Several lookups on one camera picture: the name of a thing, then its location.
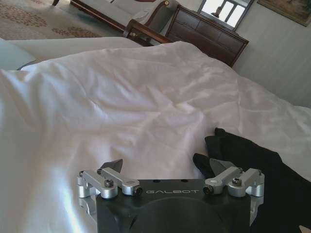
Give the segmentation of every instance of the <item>black fabric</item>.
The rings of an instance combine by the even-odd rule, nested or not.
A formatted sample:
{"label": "black fabric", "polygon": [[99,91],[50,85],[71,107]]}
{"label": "black fabric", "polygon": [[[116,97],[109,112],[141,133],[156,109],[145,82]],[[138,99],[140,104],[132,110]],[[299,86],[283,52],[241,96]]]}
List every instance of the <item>black fabric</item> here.
{"label": "black fabric", "polygon": [[[264,173],[264,204],[251,226],[252,233],[300,233],[299,225],[311,229],[311,183],[286,166],[278,153],[218,128],[215,136],[205,141],[210,158],[230,161],[244,171],[256,168]],[[202,174],[211,178],[209,158],[195,154],[193,160]]]}

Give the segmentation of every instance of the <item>silver metal bracket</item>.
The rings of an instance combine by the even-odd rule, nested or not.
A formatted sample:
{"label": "silver metal bracket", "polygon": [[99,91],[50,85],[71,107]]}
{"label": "silver metal bracket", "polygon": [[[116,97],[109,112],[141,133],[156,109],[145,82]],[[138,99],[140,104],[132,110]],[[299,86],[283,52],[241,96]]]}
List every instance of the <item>silver metal bracket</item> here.
{"label": "silver metal bracket", "polygon": [[97,223],[96,202],[93,195],[101,195],[104,199],[111,199],[118,195],[118,187],[127,196],[138,196],[142,188],[138,180],[129,179],[119,172],[107,167],[94,171],[81,171],[77,176],[77,191],[79,205],[84,207],[92,222]]}
{"label": "silver metal bracket", "polygon": [[238,167],[231,166],[218,176],[205,180],[205,187],[211,188],[211,194],[220,194],[223,188],[235,177],[240,176],[242,170]]}
{"label": "silver metal bracket", "polygon": [[251,196],[250,225],[257,216],[258,207],[263,204],[264,174],[257,169],[250,168],[243,172],[234,166],[220,173],[218,176],[205,180],[205,193],[220,194],[224,186],[228,186],[229,195],[237,198],[247,194]]}
{"label": "silver metal bracket", "polygon": [[140,187],[138,180],[124,177],[123,175],[109,167],[101,169],[100,174],[105,179],[113,180],[117,184],[117,186],[122,189],[122,193],[125,195],[139,196],[142,193],[142,188]]}

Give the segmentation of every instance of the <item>white cushion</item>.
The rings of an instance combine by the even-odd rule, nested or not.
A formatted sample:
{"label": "white cushion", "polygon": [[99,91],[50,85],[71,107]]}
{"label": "white cushion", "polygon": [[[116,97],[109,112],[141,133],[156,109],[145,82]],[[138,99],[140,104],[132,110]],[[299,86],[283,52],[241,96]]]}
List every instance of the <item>white cushion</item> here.
{"label": "white cushion", "polygon": [[0,38],[0,69],[18,70],[34,60],[25,50]]}
{"label": "white cushion", "polygon": [[132,19],[133,16],[128,12],[118,8],[117,6],[107,2],[106,0],[81,0],[81,2],[103,13],[123,26],[127,26],[128,22]]}
{"label": "white cushion", "polygon": [[152,2],[140,2],[135,0],[114,0],[112,4],[131,15],[135,15],[138,12],[143,11],[147,7],[149,7]]}

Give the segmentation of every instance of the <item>screw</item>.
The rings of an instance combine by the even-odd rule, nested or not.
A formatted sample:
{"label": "screw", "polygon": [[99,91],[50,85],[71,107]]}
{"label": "screw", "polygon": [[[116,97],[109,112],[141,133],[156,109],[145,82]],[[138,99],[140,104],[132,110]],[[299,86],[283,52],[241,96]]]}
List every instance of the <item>screw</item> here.
{"label": "screw", "polygon": [[242,180],[240,178],[233,178],[232,179],[232,183],[235,185],[235,186],[242,186]]}
{"label": "screw", "polygon": [[142,187],[135,186],[133,188],[133,196],[140,196],[142,194]]}
{"label": "screw", "polygon": [[105,180],[104,185],[106,188],[111,188],[113,186],[113,180],[112,179]]}
{"label": "screw", "polygon": [[206,195],[212,195],[214,193],[214,188],[211,185],[207,185],[203,188],[203,192]]}

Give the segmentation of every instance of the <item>window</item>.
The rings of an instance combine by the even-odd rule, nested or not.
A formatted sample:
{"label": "window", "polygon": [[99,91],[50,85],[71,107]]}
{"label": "window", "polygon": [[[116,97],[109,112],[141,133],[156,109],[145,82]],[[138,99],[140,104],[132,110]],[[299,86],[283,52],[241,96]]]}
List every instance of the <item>window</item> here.
{"label": "window", "polygon": [[235,27],[241,15],[243,14],[244,10],[245,10],[244,7],[237,5],[235,10],[232,12],[230,18],[228,19],[227,24],[231,25],[232,27]]}
{"label": "window", "polygon": [[226,22],[226,18],[228,17],[228,15],[230,14],[232,8],[233,8],[233,4],[230,3],[229,1],[225,1],[225,5],[223,6],[222,11],[219,14],[219,19]]}
{"label": "window", "polygon": [[204,0],[202,5],[202,9],[200,11],[210,15],[211,13],[215,13],[217,8],[221,6],[222,10],[219,14],[219,19],[232,27],[237,25],[245,10],[244,6],[234,0]]}

